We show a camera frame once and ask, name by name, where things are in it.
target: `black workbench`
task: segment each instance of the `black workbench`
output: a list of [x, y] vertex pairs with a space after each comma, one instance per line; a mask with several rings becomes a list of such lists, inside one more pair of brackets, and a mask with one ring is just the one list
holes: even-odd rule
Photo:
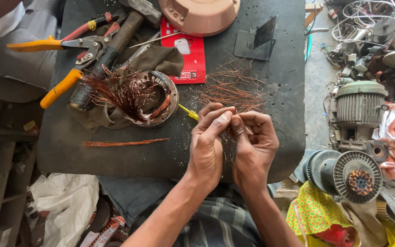
[[[65, 37], [85, 21], [106, 11], [119, 8], [112, 0], [67, 0], [61, 37]], [[226, 62], [227, 51], [233, 53], [238, 30], [248, 31], [262, 20], [278, 14], [277, 42], [269, 61], [253, 61], [259, 79], [267, 82], [260, 93], [266, 93], [263, 110], [272, 116], [280, 141], [272, 163], [268, 182], [287, 178], [304, 154], [304, 4], [302, 0], [241, 0], [238, 19], [227, 30], [204, 39], [206, 70], [214, 70]], [[53, 87], [74, 67], [80, 50], [59, 51]], [[185, 91], [198, 85], [178, 85], [180, 103], [195, 108], [193, 98]], [[189, 160], [189, 134], [196, 121], [178, 110], [169, 122], [155, 128], [129, 126], [121, 130], [100, 128], [95, 134], [85, 130], [67, 111], [66, 106], [75, 86], [64, 93], [45, 111], [38, 166], [42, 172], [93, 174], [120, 177], [181, 178]], [[170, 138], [166, 142], [147, 145], [90, 148], [83, 141], [132, 142]], [[231, 164], [223, 170], [222, 182], [232, 182]]]

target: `hammer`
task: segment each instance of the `hammer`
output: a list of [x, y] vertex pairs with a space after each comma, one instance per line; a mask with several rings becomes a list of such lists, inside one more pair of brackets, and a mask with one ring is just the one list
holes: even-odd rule
[[[158, 28], [161, 24], [162, 13], [153, 7], [147, 0], [120, 0], [125, 7], [132, 9], [126, 21], [120, 27], [116, 35], [111, 40], [109, 46], [103, 48], [103, 53], [99, 56], [93, 66], [94, 73], [104, 76], [105, 72], [102, 65], [111, 69], [118, 55], [124, 50], [135, 32], [145, 20], [149, 25]], [[91, 108], [90, 93], [92, 88], [86, 84], [79, 83], [69, 100], [69, 104], [80, 110], [85, 111]]]

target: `green hose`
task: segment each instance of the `green hose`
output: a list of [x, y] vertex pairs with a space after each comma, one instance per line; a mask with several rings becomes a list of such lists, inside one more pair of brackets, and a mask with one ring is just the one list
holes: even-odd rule
[[312, 35], [309, 34], [309, 36], [307, 37], [307, 52], [304, 55], [304, 63], [307, 61], [307, 59], [309, 58], [310, 55], [310, 51], [312, 50]]

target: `copper wire bundle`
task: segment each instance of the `copper wire bundle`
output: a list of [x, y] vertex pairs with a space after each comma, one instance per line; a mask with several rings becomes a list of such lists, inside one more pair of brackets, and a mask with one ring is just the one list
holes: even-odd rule
[[258, 87], [259, 83], [266, 83], [257, 79], [251, 69], [252, 61], [244, 64], [243, 59], [239, 61], [234, 58], [207, 74], [205, 86], [196, 92], [200, 103], [219, 102], [225, 106], [235, 106], [238, 113], [261, 111], [260, 107], [265, 102], [264, 94], [258, 92]]
[[113, 146], [129, 146], [129, 145], [143, 145], [159, 141], [167, 141], [170, 138], [144, 140], [138, 142], [83, 142], [81, 145], [84, 148], [95, 148], [95, 147], [113, 147]]
[[155, 84], [138, 78], [140, 72], [131, 70], [130, 66], [119, 68], [114, 72], [105, 67], [103, 69], [106, 72], [104, 77], [90, 73], [82, 79], [94, 91], [93, 102], [113, 104], [127, 119], [147, 120], [148, 117], [143, 114], [142, 109], [155, 94]]

